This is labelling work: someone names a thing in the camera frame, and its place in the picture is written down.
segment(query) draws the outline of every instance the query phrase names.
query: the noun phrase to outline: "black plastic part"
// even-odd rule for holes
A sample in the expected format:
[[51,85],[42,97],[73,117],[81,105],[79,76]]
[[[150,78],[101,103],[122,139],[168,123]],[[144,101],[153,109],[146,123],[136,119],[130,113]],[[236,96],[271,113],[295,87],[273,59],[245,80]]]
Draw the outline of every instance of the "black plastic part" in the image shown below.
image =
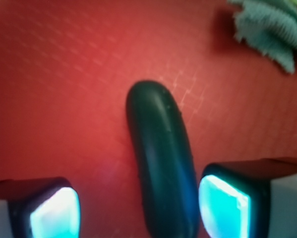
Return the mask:
[[126,102],[127,122],[152,237],[193,238],[200,222],[198,190],[181,113],[170,92],[140,81]]
[[8,201],[15,238],[31,238],[30,214],[62,187],[71,187],[65,178],[5,180],[0,182],[0,199]]

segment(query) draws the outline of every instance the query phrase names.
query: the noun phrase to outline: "glowing square light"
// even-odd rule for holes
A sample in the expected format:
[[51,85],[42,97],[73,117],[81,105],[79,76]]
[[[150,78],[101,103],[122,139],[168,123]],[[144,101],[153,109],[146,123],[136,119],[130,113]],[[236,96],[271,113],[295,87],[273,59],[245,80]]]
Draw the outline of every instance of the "glowing square light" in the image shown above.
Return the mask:
[[78,238],[80,205],[76,191],[59,189],[30,214],[33,238]]
[[202,178],[199,187],[201,218],[213,238],[247,238],[250,197],[214,175]]

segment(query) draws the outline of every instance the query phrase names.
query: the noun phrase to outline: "red mat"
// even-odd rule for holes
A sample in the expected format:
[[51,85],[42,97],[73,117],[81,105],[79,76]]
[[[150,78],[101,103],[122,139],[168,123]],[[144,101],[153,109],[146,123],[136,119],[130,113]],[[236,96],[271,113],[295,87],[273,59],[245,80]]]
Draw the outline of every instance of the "red mat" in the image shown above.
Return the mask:
[[[0,0],[0,179],[68,178],[82,237],[147,237],[125,98],[173,93],[197,172],[297,157],[296,73],[234,39],[224,0]],[[206,233],[201,228],[200,237]]]

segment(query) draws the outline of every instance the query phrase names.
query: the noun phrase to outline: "light-blue fabric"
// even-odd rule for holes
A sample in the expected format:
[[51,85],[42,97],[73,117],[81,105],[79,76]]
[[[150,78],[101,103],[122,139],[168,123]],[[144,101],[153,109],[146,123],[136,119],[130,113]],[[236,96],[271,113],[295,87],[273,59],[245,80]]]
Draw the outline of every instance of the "light-blue fabric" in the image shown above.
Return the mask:
[[235,38],[294,73],[293,50],[297,51],[297,7],[288,0],[228,0],[243,6],[236,13]]

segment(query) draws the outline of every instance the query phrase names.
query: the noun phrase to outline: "dark green elongated object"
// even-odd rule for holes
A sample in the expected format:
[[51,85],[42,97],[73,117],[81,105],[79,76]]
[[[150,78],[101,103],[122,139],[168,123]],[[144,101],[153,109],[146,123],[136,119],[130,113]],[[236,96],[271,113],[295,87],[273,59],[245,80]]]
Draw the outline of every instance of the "dark green elongated object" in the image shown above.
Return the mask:
[[126,112],[148,231],[155,238],[196,237],[200,215],[195,171],[172,95],[160,83],[140,81],[128,93]]

